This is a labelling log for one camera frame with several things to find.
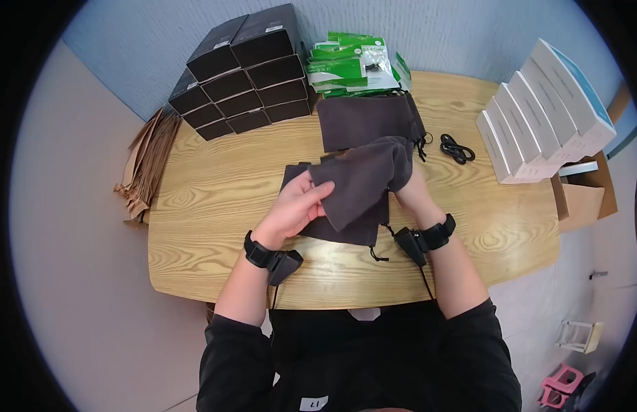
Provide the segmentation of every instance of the person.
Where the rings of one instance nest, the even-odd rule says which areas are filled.
[[[333,189],[302,173],[281,190],[251,239],[281,250],[285,239],[325,216],[321,200]],[[395,195],[419,229],[446,221],[418,167]],[[197,410],[519,411],[520,384],[496,308],[462,240],[454,233],[429,254],[438,304],[381,308],[370,322],[347,310],[273,309],[268,339],[260,329],[268,271],[241,251],[205,332]]]

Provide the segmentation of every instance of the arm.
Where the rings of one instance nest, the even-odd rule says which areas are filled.
[[[298,235],[307,224],[325,216],[321,200],[334,190],[334,182],[314,187],[305,171],[281,190],[251,238],[269,251],[279,251],[286,238]],[[261,326],[266,316],[268,270],[257,268],[241,251],[232,273],[222,287],[215,313],[238,322]]]
[[[302,173],[284,186],[251,239],[280,250],[287,237],[325,216],[321,200],[332,189],[332,182],[314,187],[309,172]],[[266,316],[267,288],[268,271],[251,264],[241,251],[205,332],[198,411],[252,411],[265,404],[274,377],[270,342],[259,329]]]
[[[446,214],[430,197],[421,171],[416,165],[407,185],[395,195],[401,206],[415,219],[420,230],[446,221]],[[449,238],[449,243],[429,253],[435,271],[437,299],[447,319],[488,299],[488,289],[474,267],[463,241],[456,233]]]
[[[396,198],[421,230],[446,221],[417,166]],[[445,393],[453,391],[452,395],[461,397],[471,410],[519,411],[520,383],[511,368],[496,308],[465,245],[454,233],[449,243],[430,251],[430,259],[440,309],[448,319],[438,346],[440,362],[446,365],[447,373],[454,374],[446,380],[450,383],[443,388]],[[455,391],[453,382],[459,382]]]

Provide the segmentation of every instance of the pink stool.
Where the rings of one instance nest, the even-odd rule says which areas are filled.
[[[552,408],[561,409],[566,400],[570,397],[568,395],[562,394],[561,392],[553,390],[546,384],[541,385],[541,387],[544,389],[544,391],[541,399],[536,401],[539,405],[547,405],[551,406]]]
[[[556,371],[554,376],[546,377],[543,385],[563,393],[573,393],[582,379],[584,379],[583,373],[561,362],[561,368]]]

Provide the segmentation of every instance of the hand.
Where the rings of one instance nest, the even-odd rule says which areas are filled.
[[[298,235],[310,221],[325,216],[321,201],[333,190],[334,182],[314,186],[309,171],[304,171],[284,186],[251,239],[268,250],[280,250],[286,238]]]
[[[446,215],[430,197],[420,168],[421,166],[413,163],[410,180],[395,195],[401,207],[415,219],[419,228],[426,230],[435,224],[443,224]]]

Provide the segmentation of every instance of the black shirt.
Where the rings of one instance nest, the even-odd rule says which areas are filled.
[[[271,310],[271,340],[216,315],[205,332],[197,409],[519,411],[495,309],[488,299],[445,320],[432,301],[416,302],[373,322],[345,310]]]

